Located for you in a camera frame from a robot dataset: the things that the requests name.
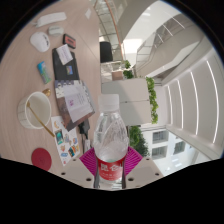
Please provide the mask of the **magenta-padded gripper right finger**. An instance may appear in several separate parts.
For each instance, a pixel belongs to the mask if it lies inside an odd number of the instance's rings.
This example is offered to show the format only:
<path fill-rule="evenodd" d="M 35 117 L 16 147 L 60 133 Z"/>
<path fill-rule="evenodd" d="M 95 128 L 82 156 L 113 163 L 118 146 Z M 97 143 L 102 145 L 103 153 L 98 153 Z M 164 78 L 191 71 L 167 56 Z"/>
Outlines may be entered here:
<path fill-rule="evenodd" d="M 142 157 L 129 147 L 123 164 L 123 186 L 143 187 L 159 180 L 163 174 L 150 157 Z"/>

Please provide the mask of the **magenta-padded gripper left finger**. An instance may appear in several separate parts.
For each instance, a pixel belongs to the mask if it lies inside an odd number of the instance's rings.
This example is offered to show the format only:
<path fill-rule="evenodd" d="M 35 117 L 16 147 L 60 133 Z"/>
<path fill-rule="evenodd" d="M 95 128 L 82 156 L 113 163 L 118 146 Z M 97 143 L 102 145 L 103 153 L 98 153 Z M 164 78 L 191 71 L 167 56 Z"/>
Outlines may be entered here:
<path fill-rule="evenodd" d="M 72 159 L 60 176 L 84 188 L 97 188 L 99 177 L 94 149 L 89 149 L 80 158 Z"/>

